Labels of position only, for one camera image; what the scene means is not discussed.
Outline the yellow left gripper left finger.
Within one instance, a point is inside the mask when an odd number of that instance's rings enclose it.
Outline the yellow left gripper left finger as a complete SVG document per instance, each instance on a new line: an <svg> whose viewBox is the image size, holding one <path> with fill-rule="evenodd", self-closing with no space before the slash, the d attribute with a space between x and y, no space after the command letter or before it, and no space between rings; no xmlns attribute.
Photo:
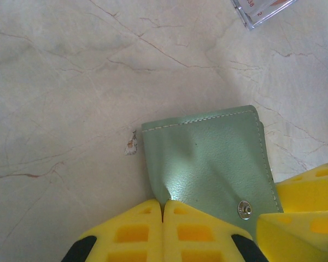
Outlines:
<svg viewBox="0 0 328 262"><path fill-rule="evenodd" d="M147 200L84 232L62 261L163 261L162 212Z"/></svg>

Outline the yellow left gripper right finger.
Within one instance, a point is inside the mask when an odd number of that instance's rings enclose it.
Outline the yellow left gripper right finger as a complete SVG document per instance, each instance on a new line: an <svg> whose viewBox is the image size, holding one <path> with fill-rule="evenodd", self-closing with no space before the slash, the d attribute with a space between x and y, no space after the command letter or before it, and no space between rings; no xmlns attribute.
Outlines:
<svg viewBox="0 0 328 262"><path fill-rule="evenodd" d="M267 261L242 228L179 201L163 213L163 261Z"/></svg>

